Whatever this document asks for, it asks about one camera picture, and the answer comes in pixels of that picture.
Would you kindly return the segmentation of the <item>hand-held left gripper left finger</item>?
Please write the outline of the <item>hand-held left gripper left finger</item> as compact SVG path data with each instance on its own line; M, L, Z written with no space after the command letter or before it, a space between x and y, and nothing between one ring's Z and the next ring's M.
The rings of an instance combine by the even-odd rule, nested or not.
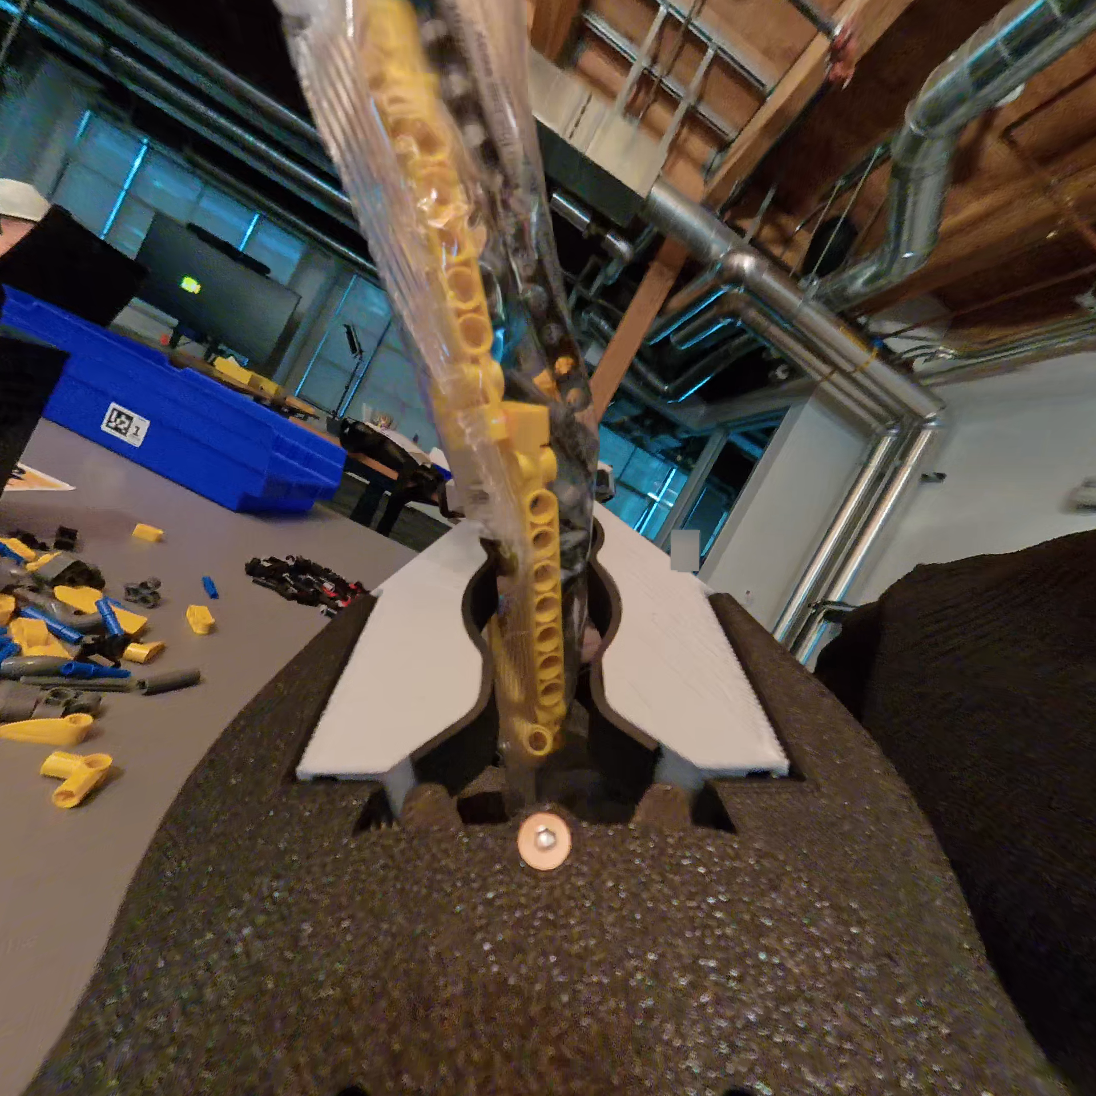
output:
M461 622L486 564L481 526L452 526L375 592L297 778L369 778L403 814L410 787L419 787L413 759L468 717L486 691L486 652Z

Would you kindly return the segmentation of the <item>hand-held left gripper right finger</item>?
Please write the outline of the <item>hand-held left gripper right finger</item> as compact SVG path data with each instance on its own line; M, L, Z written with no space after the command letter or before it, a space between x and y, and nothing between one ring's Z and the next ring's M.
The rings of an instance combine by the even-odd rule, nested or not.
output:
M715 592L608 507L592 547L592 755L624 787L789 778L789 749L718 622Z

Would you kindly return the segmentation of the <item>blue plastic bin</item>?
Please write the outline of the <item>blue plastic bin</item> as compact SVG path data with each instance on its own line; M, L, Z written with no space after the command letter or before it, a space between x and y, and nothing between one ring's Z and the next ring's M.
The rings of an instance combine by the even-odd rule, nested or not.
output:
M346 454L158 350L4 288L4 327L65 354L45 417L241 516L337 499Z

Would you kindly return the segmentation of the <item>clear bag of yellow beams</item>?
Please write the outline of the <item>clear bag of yellow beams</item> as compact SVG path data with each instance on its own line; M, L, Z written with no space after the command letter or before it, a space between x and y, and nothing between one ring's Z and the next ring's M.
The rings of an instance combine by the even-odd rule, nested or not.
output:
M534 799L580 674L601 426L554 254L524 4L280 0L316 135L497 569L492 700Z

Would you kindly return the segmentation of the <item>pile of black pins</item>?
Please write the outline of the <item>pile of black pins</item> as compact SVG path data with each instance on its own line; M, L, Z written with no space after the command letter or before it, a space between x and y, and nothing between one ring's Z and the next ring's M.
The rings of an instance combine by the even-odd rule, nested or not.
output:
M369 592L361 580L341 579L337 569L306 561L306 553L254 553L241 564L241 571L280 594L287 603L316 606L327 622L337 622L344 606L366 597Z

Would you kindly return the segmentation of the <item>pile of yellow blue pieces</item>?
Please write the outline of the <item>pile of yellow blue pieces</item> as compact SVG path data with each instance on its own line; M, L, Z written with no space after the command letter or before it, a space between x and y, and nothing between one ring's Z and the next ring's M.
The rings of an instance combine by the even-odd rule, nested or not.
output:
M104 594L91 564L42 540L4 538L0 734L53 749L42 773L53 806L83 806L114 772L104 755L80 755L104 694L135 694L135 680L164 641L147 641L147 616Z

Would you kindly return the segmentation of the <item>black light stand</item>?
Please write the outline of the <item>black light stand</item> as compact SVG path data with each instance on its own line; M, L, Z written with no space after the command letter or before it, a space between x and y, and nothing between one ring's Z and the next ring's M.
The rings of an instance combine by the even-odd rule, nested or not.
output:
M341 417L346 416L346 399L353 399L353 392L355 392L355 374L361 374L361 366L366 366L366 350L361 350L361 335L355 335L355 327L346 321L344 327L344 341L346 341L346 354L353 354L353 371L346 371L346 385L344 385L344 395L341 395Z

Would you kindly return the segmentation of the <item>yellow plastic bin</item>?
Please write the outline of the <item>yellow plastic bin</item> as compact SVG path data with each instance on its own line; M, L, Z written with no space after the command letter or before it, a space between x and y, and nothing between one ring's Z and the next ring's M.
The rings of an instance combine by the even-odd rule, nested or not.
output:
M280 395L280 386L247 366L240 366L233 358L216 358L210 371L247 392L260 392L260 395Z

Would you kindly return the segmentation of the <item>silver pipes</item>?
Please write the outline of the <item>silver pipes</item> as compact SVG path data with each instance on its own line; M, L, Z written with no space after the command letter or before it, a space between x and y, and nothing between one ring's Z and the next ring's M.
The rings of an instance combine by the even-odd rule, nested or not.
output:
M781 264L671 179L651 187L645 220L687 245L687 264L648 341L665 341L695 311L715 309L743 321L766 350L802 366L813 380L813 392L878 431L848 493L777 622L777 641L809 665L832 616L848 613L846 597L882 547L885 526L919 485L942 436L942 399L897 374L882 350L855 335L832 309L809 298Z

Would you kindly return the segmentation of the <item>large dark monitor screen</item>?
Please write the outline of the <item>large dark monitor screen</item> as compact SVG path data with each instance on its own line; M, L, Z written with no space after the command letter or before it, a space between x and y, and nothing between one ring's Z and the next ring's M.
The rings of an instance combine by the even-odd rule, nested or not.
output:
M240 251L210 245L164 210L153 210L135 264L147 268L141 302L250 366L276 366L298 309L290 288L254 273Z

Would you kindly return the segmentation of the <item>black rectangular box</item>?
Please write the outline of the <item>black rectangular box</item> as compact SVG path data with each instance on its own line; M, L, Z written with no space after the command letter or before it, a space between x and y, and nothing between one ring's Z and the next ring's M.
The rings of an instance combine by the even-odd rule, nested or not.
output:
M0 254L0 288L34 296L80 321L111 327L147 288L148 268L91 230L65 208L50 216Z

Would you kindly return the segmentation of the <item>wooden post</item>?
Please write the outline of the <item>wooden post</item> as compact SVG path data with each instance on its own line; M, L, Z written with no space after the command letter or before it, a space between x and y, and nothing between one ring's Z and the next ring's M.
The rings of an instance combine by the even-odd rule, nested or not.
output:
M592 416L596 416L596 422L608 416L608 407L611 407L624 371L633 366L633 354L648 341L656 311L665 309L681 264L687 264L687 245L665 239L656 261L648 264L648 273L640 280L616 335L608 341L608 350L603 350L603 358L596 366L596 380L592 380Z

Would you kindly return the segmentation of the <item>rectangular metal duct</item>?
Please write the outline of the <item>rectangular metal duct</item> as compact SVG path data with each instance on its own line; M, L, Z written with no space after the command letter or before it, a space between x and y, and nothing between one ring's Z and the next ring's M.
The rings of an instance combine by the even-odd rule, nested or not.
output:
M596 208L603 220L629 225L665 168L661 140L534 49L527 104L542 135L546 179Z

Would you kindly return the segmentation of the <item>silver round spiral duct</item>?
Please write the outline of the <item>silver round spiral duct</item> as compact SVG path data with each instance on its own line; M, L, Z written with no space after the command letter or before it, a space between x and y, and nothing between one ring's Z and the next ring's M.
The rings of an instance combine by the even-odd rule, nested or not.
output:
M855 309L924 268L959 133L1088 38L1093 25L1093 0L1013 0L924 80L889 140L885 241L855 268L813 280L825 309Z

